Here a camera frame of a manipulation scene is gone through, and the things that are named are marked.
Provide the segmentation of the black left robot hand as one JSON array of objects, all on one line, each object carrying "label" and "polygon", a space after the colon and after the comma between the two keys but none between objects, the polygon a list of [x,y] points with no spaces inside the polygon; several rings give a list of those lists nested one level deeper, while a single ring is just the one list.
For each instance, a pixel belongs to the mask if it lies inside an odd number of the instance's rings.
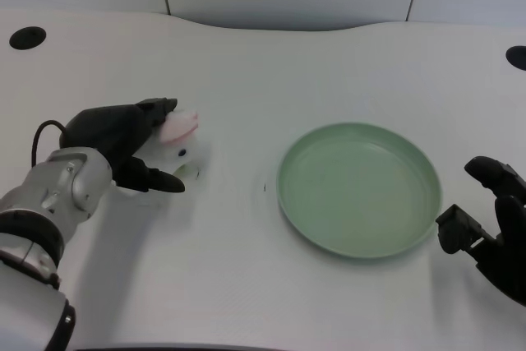
[{"label": "black left robot hand", "polygon": [[65,126],[59,146],[96,149],[108,161],[119,187],[139,192],[184,192],[184,183],[179,178],[151,169],[135,157],[177,104],[176,99],[156,98],[137,104],[85,109]]}]

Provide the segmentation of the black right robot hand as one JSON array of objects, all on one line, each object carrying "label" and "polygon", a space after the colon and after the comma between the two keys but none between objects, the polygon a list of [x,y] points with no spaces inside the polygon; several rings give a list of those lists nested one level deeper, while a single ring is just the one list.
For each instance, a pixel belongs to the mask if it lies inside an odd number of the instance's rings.
[{"label": "black right robot hand", "polygon": [[452,255],[466,252],[476,268],[504,295],[525,304],[525,180],[508,164],[486,156],[464,170],[495,196],[500,232],[492,237],[456,204],[436,218],[439,244]]}]

